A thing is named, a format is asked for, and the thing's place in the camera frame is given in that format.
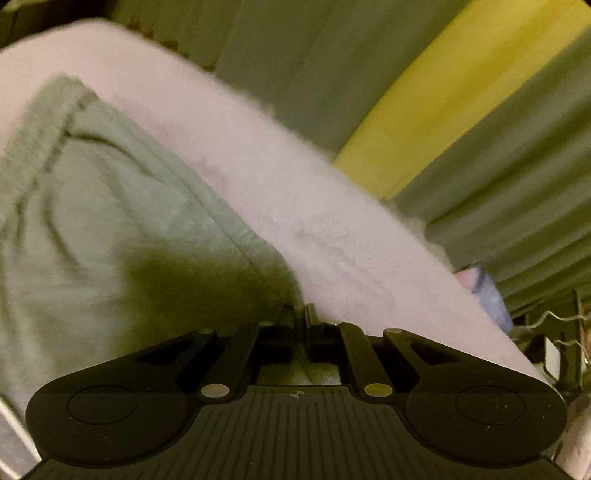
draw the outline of green fabric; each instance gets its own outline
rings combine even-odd
[[[336,153],[468,0],[114,2],[112,20],[178,41],[179,53],[215,66],[222,80]]]
[[[0,389],[298,304],[282,256],[179,158],[77,80],[38,94],[0,158]]]
[[[394,201],[518,312],[591,275],[591,28]]]

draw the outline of yellow fabric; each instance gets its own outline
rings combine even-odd
[[[393,197],[591,25],[583,0],[473,0],[394,82],[334,165]]]

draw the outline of cable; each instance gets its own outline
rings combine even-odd
[[[10,468],[1,458],[0,458],[0,470],[2,470],[5,474],[7,474],[12,480],[20,480],[21,476],[16,473],[12,468]]]
[[[21,420],[17,417],[12,409],[8,406],[6,401],[0,396],[0,414],[6,419],[8,424],[14,430],[14,433],[21,439],[23,445],[27,448],[31,455],[37,460],[37,462],[41,462],[41,456],[39,452],[37,452],[37,447],[35,447],[35,442],[27,432],[27,429],[22,424]]]
[[[581,351],[583,352],[583,355],[585,356],[585,363],[587,363],[589,365],[589,353],[587,352],[587,349],[583,346],[583,344],[581,342],[579,342],[578,340],[569,340],[568,342],[564,342],[562,340],[553,340],[552,343],[554,343],[554,344],[559,343],[560,345],[564,345],[564,346],[579,345],[581,347]]]
[[[17,437],[20,439],[25,448],[30,452],[30,454],[33,455],[35,460],[37,462],[41,462],[41,456],[35,447],[35,442],[33,442],[33,439],[27,432],[27,429],[22,424],[21,420],[18,418],[17,414],[13,412],[2,396],[0,396],[0,414],[8,422],[10,428],[15,434],[17,434]],[[12,468],[10,468],[8,464],[6,464],[6,462],[4,462],[2,459],[0,459],[0,469],[2,469],[10,478],[14,480],[19,480],[21,478],[21,476]]]
[[[538,328],[540,325],[542,325],[542,323],[544,323],[544,320],[546,320],[546,317],[548,315],[552,315],[552,317],[554,317],[557,320],[561,320],[562,322],[572,322],[573,320],[582,320],[582,321],[586,322],[587,320],[591,319],[591,313],[588,314],[587,316],[584,316],[584,315],[573,315],[572,317],[559,317],[554,312],[551,312],[549,310],[546,310],[541,315],[540,319],[537,322],[535,322],[533,325],[525,325],[525,327],[527,327],[529,329]]]

